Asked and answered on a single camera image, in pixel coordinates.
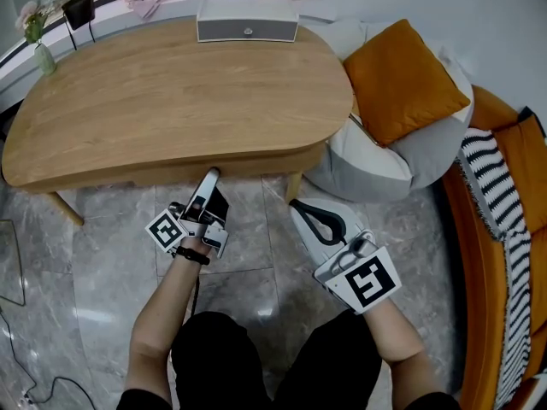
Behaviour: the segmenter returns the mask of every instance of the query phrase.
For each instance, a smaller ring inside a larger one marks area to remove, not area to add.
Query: black shirt
[[[145,390],[127,390],[121,396],[117,410],[133,410],[134,408],[171,410],[171,406],[158,395]],[[430,410],[442,408],[442,410],[460,410],[457,401],[445,393],[430,393],[412,402],[406,410]]]

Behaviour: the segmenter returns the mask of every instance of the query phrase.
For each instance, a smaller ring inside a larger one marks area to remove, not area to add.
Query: strap
[[[291,205],[294,209],[298,211],[300,217],[302,217],[303,221],[306,222],[306,225],[308,225],[309,229],[314,233],[314,235],[321,243],[325,244],[326,246],[334,246],[335,244],[339,244],[340,242],[342,242],[343,244],[346,243],[344,240],[346,233],[345,223],[338,214],[331,213],[330,211],[326,211],[322,208],[312,207],[298,201],[297,199],[292,199],[289,202],[289,205]],[[308,214],[315,217],[318,221],[320,221],[320,223],[328,226],[331,229],[332,240],[327,240],[321,235],[319,231],[317,231],[317,228],[309,218]]]
[[[195,261],[202,266],[207,266],[210,263],[210,259],[205,255],[196,252],[194,249],[183,248],[182,246],[177,248],[176,255],[184,256],[187,260]]]

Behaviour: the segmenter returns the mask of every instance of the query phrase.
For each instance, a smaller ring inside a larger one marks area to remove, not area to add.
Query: black and white striped fabric
[[[490,131],[469,128],[458,154],[492,237],[503,243],[508,296],[495,408],[511,401],[530,357],[530,244],[519,193]]]

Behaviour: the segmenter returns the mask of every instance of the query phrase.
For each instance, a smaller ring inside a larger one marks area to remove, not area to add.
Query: marble floor
[[[310,332],[342,308],[311,277],[311,261],[284,203],[285,178],[222,179],[220,188],[231,205],[231,237],[223,259],[203,268],[197,311],[227,313],[247,327],[273,393]],[[192,190],[193,184],[125,184],[63,192],[85,216],[85,225],[77,227],[43,196],[0,182],[0,220],[13,220],[26,292],[25,307],[4,299],[0,307],[21,362],[38,380],[37,399],[46,397],[54,376],[63,375],[78,381],[97,408],[115,408],[133,321],[170,262],[144,227],[172,200],[185,202]],[[454,232],[444,227],[444,205],[436,195],[428,188],[401,202],[348,204],[388,247],[403,281],[393,298],[422,335],[443,385],[456,392],[465,306]],[[306,181],[299,196],[335,199]],[[0,229],[0,246],[9,236]],[[16,250],[2,247],[0,262],[8,264],[0,268],[0,296],[20,302]],[[2,321],[0,327],[0,379],[17,401],[31,383],[14,363]],[[369,408],[391,408],[390,390],[384,366]],[[75,386],[59,383],[54,399],[41,408],[91,406]]]

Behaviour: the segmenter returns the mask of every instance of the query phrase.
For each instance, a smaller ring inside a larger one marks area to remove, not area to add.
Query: hand
[[[180,246],[187,249],[194,249],[196,252],[202,255],[208,255],[211,247],[202,242],[201,238],[184,237],[180,242]]]

